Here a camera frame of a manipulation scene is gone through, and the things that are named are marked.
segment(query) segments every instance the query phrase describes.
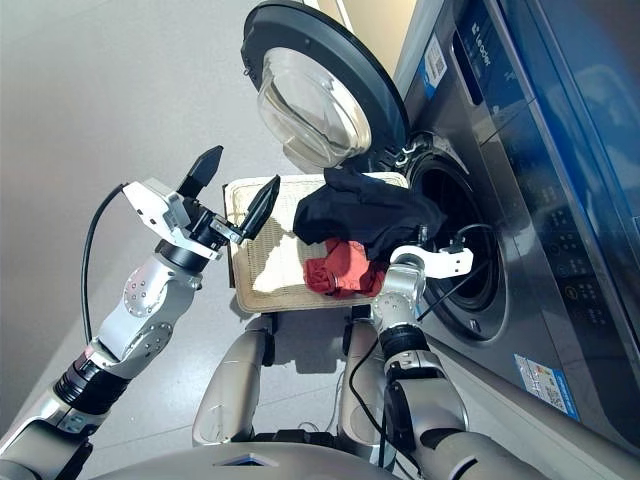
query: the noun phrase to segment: washing machine door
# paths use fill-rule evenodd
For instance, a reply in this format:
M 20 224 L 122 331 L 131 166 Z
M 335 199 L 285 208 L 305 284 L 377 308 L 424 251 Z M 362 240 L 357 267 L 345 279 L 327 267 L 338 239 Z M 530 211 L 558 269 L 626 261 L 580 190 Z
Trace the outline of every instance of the washing machine door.
M 409 122 L 373 54 L 327 15 L 296 2 L 264 2 L 244 25 L 242 60 L 258 109 L 304 171 L 397 154 Z

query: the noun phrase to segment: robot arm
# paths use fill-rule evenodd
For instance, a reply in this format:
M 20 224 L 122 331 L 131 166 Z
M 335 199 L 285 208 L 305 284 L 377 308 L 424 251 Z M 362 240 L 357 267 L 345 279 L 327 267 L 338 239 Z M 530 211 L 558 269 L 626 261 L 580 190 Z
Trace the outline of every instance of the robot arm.
M 415 321 L 426 277 L 466 274 L 472 262 L 470 251 L 456 247 L 440 253 L 401 247 L 392 256 L 372 304 L 385 358 L 387 435 L 426 478 L 546 478 L 489 437 L 467 431 L 462 399 Z
M 209 260 L 220 258 L 229 241 L 253 239 L 260 231 L 278 195 L 278 176 L 258 192 L 239 227 L 196 200 L 221 153 L 216 147 L 201 155 L 175 192 L 154 179 L 125 187 L 133 208 L 162 240 L 127 279 L 119 304 L 82 354 L 2 438 L 0 478 L 76 478 L 91 454 L 88 437 L 168 344 Z

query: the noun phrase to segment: laundry basket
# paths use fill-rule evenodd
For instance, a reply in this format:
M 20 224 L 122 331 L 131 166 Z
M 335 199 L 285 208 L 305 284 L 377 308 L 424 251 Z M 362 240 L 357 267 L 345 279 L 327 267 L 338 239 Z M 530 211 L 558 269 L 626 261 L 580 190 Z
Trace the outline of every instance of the laundry basket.
M 392 172 L 368 174 L 400 187 L 406 179 Z M 242 223 L 251 200 L 269 178 L 245 178 L 226 186 L 227 218 Z M 309 290 L 304 283 L 305 260 L 327 255 L 324 243 L 306 245 L 293 233 L 298 202 L 324 185 L 322 175 L 284 176 L 280 194 L 269 220 L 255 240 L 230 246 L 231 264 L 238 305 L 246 312 L 280 312 L 313 308 L 348 307 L 371 302 L 370 297 L 353 295 L 334 298 Z

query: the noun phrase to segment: red clothing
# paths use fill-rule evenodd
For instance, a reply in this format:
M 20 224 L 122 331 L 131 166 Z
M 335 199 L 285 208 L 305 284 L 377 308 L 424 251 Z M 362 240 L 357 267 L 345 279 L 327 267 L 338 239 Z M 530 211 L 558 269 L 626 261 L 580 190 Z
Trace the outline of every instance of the red clothing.
M 338 298 L 353 293 L 375 297 L 380 292 L 385 268 L 367 260 L 360 243 L 330 238 L 325 245 L 325 258 L 312 258 L 304 264 L 304 281 L 309 289 Z

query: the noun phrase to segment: tiled floor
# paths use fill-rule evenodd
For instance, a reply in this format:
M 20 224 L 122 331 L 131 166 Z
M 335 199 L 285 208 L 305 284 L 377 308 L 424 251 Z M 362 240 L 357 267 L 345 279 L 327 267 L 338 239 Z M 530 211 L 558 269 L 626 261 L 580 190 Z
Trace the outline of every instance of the tiled floor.
M 177 184 L 216 144 L 225 153 L 201 200 L 217 211 L 225 183 L 297 172 L 242 75 L 242 28 L 256 3 L 2 2 L 3 430 L 34 383 L 50 382 L 81 352 L 81 247 L 114 185 L 150 176 Z M 154 245 L 116 201 L 94 244 L 94 328 Z M 171 345 L 94 436 L 85 477 L 190 447 L 200 396 L 248 320 L 236 310 L 226 260 L 210 265 Z M 342 325 L 338 312 L 284 317 L 276 365 L 263 370 L 257 430 L 326 426 L 343 368 Z

